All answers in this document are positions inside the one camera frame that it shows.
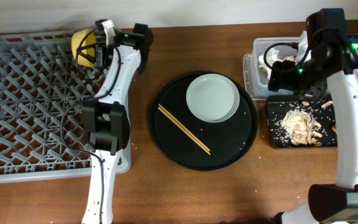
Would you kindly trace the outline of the white paper waste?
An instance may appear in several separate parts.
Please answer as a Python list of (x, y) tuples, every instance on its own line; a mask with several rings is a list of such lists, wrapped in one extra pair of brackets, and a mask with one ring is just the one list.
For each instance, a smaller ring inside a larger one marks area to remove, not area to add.
[[(268, 51), (267, 55), (266, 55), (266, 61), (267, 63), (272, 67), (273, 63), (276, 61), (282, 61), (281, 59), (279, 59), (278, 54), (279, 54), (279, 50), (276, 50), (275, 48), (272, 48)], [(267, 75), (267, 79), (270, 79), (270, 75), (272, 72), (272, 69), (269, 68), (265, 61), (264, 61), (264, 54), (260, 55), (258, 57), (258, 62), (259, 65), (258, 67)]]

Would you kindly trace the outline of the yellow bowl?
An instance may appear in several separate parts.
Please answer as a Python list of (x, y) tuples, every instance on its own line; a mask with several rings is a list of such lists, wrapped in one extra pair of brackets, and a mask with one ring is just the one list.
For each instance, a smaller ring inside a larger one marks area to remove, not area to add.
[(94, 68), (96, 37), (94, 30), (75, 32), (71, 38), (71, 52), (77, 65)]

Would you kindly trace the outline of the grey plate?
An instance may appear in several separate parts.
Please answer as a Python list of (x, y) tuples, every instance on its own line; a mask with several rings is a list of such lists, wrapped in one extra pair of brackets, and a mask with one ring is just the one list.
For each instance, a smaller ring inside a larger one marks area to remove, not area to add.
[(189, 84), (186, 103), (198, 119), (208, 123), (220, 123), (237, 111), (240, 94), (229, 78), (217, 73), (207, 73)]

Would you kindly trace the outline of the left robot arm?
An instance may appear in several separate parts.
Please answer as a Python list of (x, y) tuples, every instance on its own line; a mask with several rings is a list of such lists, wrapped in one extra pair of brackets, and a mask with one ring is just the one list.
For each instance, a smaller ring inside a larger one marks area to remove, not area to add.
[(128, 91), (135, 73), (143, 73), (154, 40), (152, 30), (136, 23), (131, 32), (111, 20), (96, 22), (104, 40), (96, 42), (91, 31), (72, 45), (76, 61), (107, 71), (92, 99), (82, 103), (83, 129), (91, 152), (91, 179), (83, 223), (112, 223), (112, 196), (116, 174), (131, 168), (131, 126)]

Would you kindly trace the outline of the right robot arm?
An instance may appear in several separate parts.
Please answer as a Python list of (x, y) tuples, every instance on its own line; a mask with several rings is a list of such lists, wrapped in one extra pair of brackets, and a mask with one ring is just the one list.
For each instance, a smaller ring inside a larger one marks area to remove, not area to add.
[(305, 95), (325, 82), (337, 125), (335, 184), (314, 184), (308, 201), (275, 215), (275, 223), (358, 223), (358, 34), (347, 31), (344, 11), (327, 8), (306, 19), (308, 46), (297, 62), (271, 64), (270, 91)]

